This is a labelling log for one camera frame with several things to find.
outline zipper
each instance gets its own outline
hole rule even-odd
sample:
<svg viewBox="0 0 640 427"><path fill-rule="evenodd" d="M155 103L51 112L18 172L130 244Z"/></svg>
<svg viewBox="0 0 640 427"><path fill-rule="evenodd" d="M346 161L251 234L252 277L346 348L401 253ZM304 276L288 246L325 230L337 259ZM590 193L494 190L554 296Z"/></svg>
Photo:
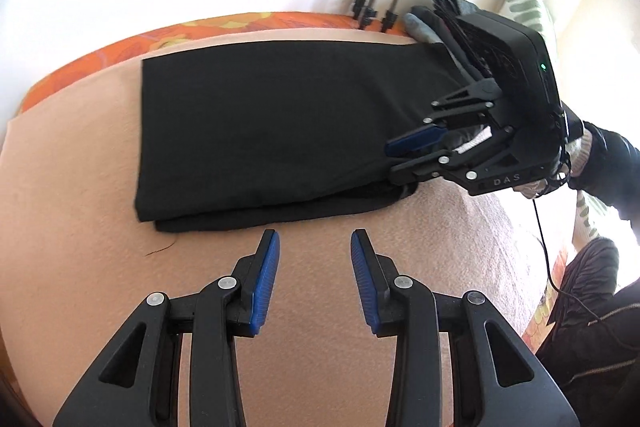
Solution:
<svg viewBox="0 0 640 427"><path fill-rule="evenodd" d="M604 321L604 320L608 319L609 317L612 317L613 315L618 315L619 313L626 312L628 310L635 310L635 309L640 309L640 303L629 304L629 306L625 306L623 308L618 308L617 310L613 310L613 311L607 313L606 315L603 315L602 317L600 317L600 320ZM594 325L597 322L598 321L591 321L591 322L589 322L587 324L587 326Z"/></svg>
<svg viewBox="0 0 640 427"><path fill-rule="evenodd" d="M577 375L574 375L571 380L569 380L566 384L562 385L561 387L568 386L574 380L578 380L578 378L591 377L593 375L602 375L604 373L609 373L610 371L616 371L617 369L622 369L623 367L629 367L630 365L634 365L635 363L636 363L636 359L633 359L633 360L627 360L626 362L606 365L605 367L599 367L597 369L590 369L583 373L578 373Z"/></svg>

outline black wire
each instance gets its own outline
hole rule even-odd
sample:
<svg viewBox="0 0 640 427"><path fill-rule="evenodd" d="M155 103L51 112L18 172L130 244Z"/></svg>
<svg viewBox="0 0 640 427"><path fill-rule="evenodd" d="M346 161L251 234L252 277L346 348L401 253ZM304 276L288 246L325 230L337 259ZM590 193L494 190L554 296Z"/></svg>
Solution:
<svg viewBox="0 0 640 427"><path fill-rule="evenodd" d="M548 281L549 281L549 284L551 285L551 288L556 290L556 292L558 292L558 295L564 295L565 297L569 297L570 299L573 299L578 304L580 304L580 306L588 314L590 314L594 318L594 320L596 320L596 322L598 322L599 324L604 326L604 328L607 330L607 332L612 336L612 338L616 341L616 343L620 347L623 347L624 349L628 349L630 351L640 351L640 347L629 346L628 344L625 344L624 342L622 342L618 338L618 336L614 333L613 329L611 329L611 327L604 320L602 320L598 315L596 315L593 311L591 311L591 309L584 302L582 302L580 299L578 299L575 295L572 295L569 292L565 292L564 290L561 290L560 288L558 288L558 286L556 286L556 284L554 283L554 280L551 278L551 264L549 263L549 252L546 249L545 235L542 233L542 225L540 224L540 215L538 214L538 206L536 204L536 200L532 200L532 201L533 201L533 208L536 211L536 219L538 221L538 229L540 230L540 239L541 239L540 242L542 243L542 248L545 251L546 277L548 278Z"/></svg>

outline black jacket sleeve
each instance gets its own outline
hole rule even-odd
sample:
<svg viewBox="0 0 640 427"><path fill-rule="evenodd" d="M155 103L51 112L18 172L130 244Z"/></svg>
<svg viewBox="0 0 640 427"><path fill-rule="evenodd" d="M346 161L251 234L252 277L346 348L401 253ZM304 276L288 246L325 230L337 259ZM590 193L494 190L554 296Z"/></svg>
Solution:
<svg viewBox="0 0 640 427"><path fill-rule="evenodd" d="M589 160L580 176L571 178L569 186L584 190L603 203L614 206L621 219L640 223L640 152L620 134L585 122L593 142Z"/></svg>

